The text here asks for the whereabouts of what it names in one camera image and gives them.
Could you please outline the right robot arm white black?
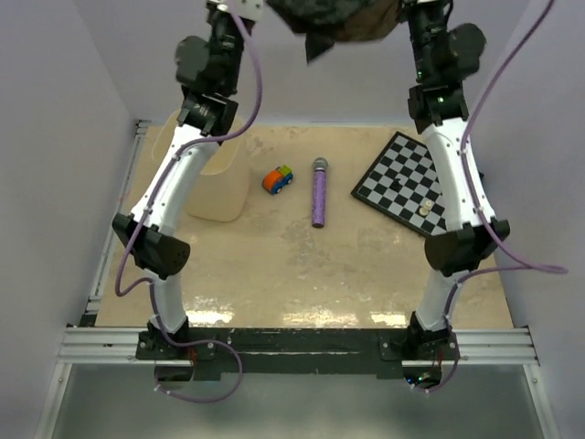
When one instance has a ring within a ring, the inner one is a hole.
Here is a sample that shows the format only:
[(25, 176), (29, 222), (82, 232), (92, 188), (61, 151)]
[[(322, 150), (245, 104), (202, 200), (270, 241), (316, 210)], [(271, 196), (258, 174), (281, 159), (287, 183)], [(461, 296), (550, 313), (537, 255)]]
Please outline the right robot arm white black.
[(468, 134), (463, 83), (480, 69), (486, 45), (472, 23), (449, 28), (450, 1), (402, 1), (399, 21), (409, 27), (416, 86), (409, 116), (427, 145), (438, 176), (446, 230), (424, 242), (431, 274), (412, 313), (401, 350), (428, 359), (451, 337), (450, 314), (466, 277), (507, 238), (510, 226), (487, 200)]

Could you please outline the black trash bag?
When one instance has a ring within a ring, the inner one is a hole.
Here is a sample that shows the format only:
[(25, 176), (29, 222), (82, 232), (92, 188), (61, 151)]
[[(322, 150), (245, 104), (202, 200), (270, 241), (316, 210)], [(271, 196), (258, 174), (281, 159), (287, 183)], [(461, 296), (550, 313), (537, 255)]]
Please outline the black trash bag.
[(399, 25), (399, 0), (271, 0), (266, 5), (304, 37), (308, 64), (337, 44), (380, 41)]

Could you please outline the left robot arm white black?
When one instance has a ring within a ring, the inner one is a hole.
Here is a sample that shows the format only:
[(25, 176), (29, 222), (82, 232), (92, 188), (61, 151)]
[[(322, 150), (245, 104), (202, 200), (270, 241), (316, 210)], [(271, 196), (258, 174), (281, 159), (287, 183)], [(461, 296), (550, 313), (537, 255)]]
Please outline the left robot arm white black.
[(200, 172), (220, 145), (234, 137), (242, 55), (255, 59), (251, 30), (262, 16), (261, 1), (208, 1), (208, 39), (190, 36), (176, 47), (175, 79), (183, 102), (167, 153), (143, 197), (128, 214), (118, 213), (112, 228), (124, 246), (124, 260), (141, 269), (153, 307), (149, 336), (170, 359), (189, 348), (188, 320), (180, 273), (190, 254), (176, 236), (176, 225)]

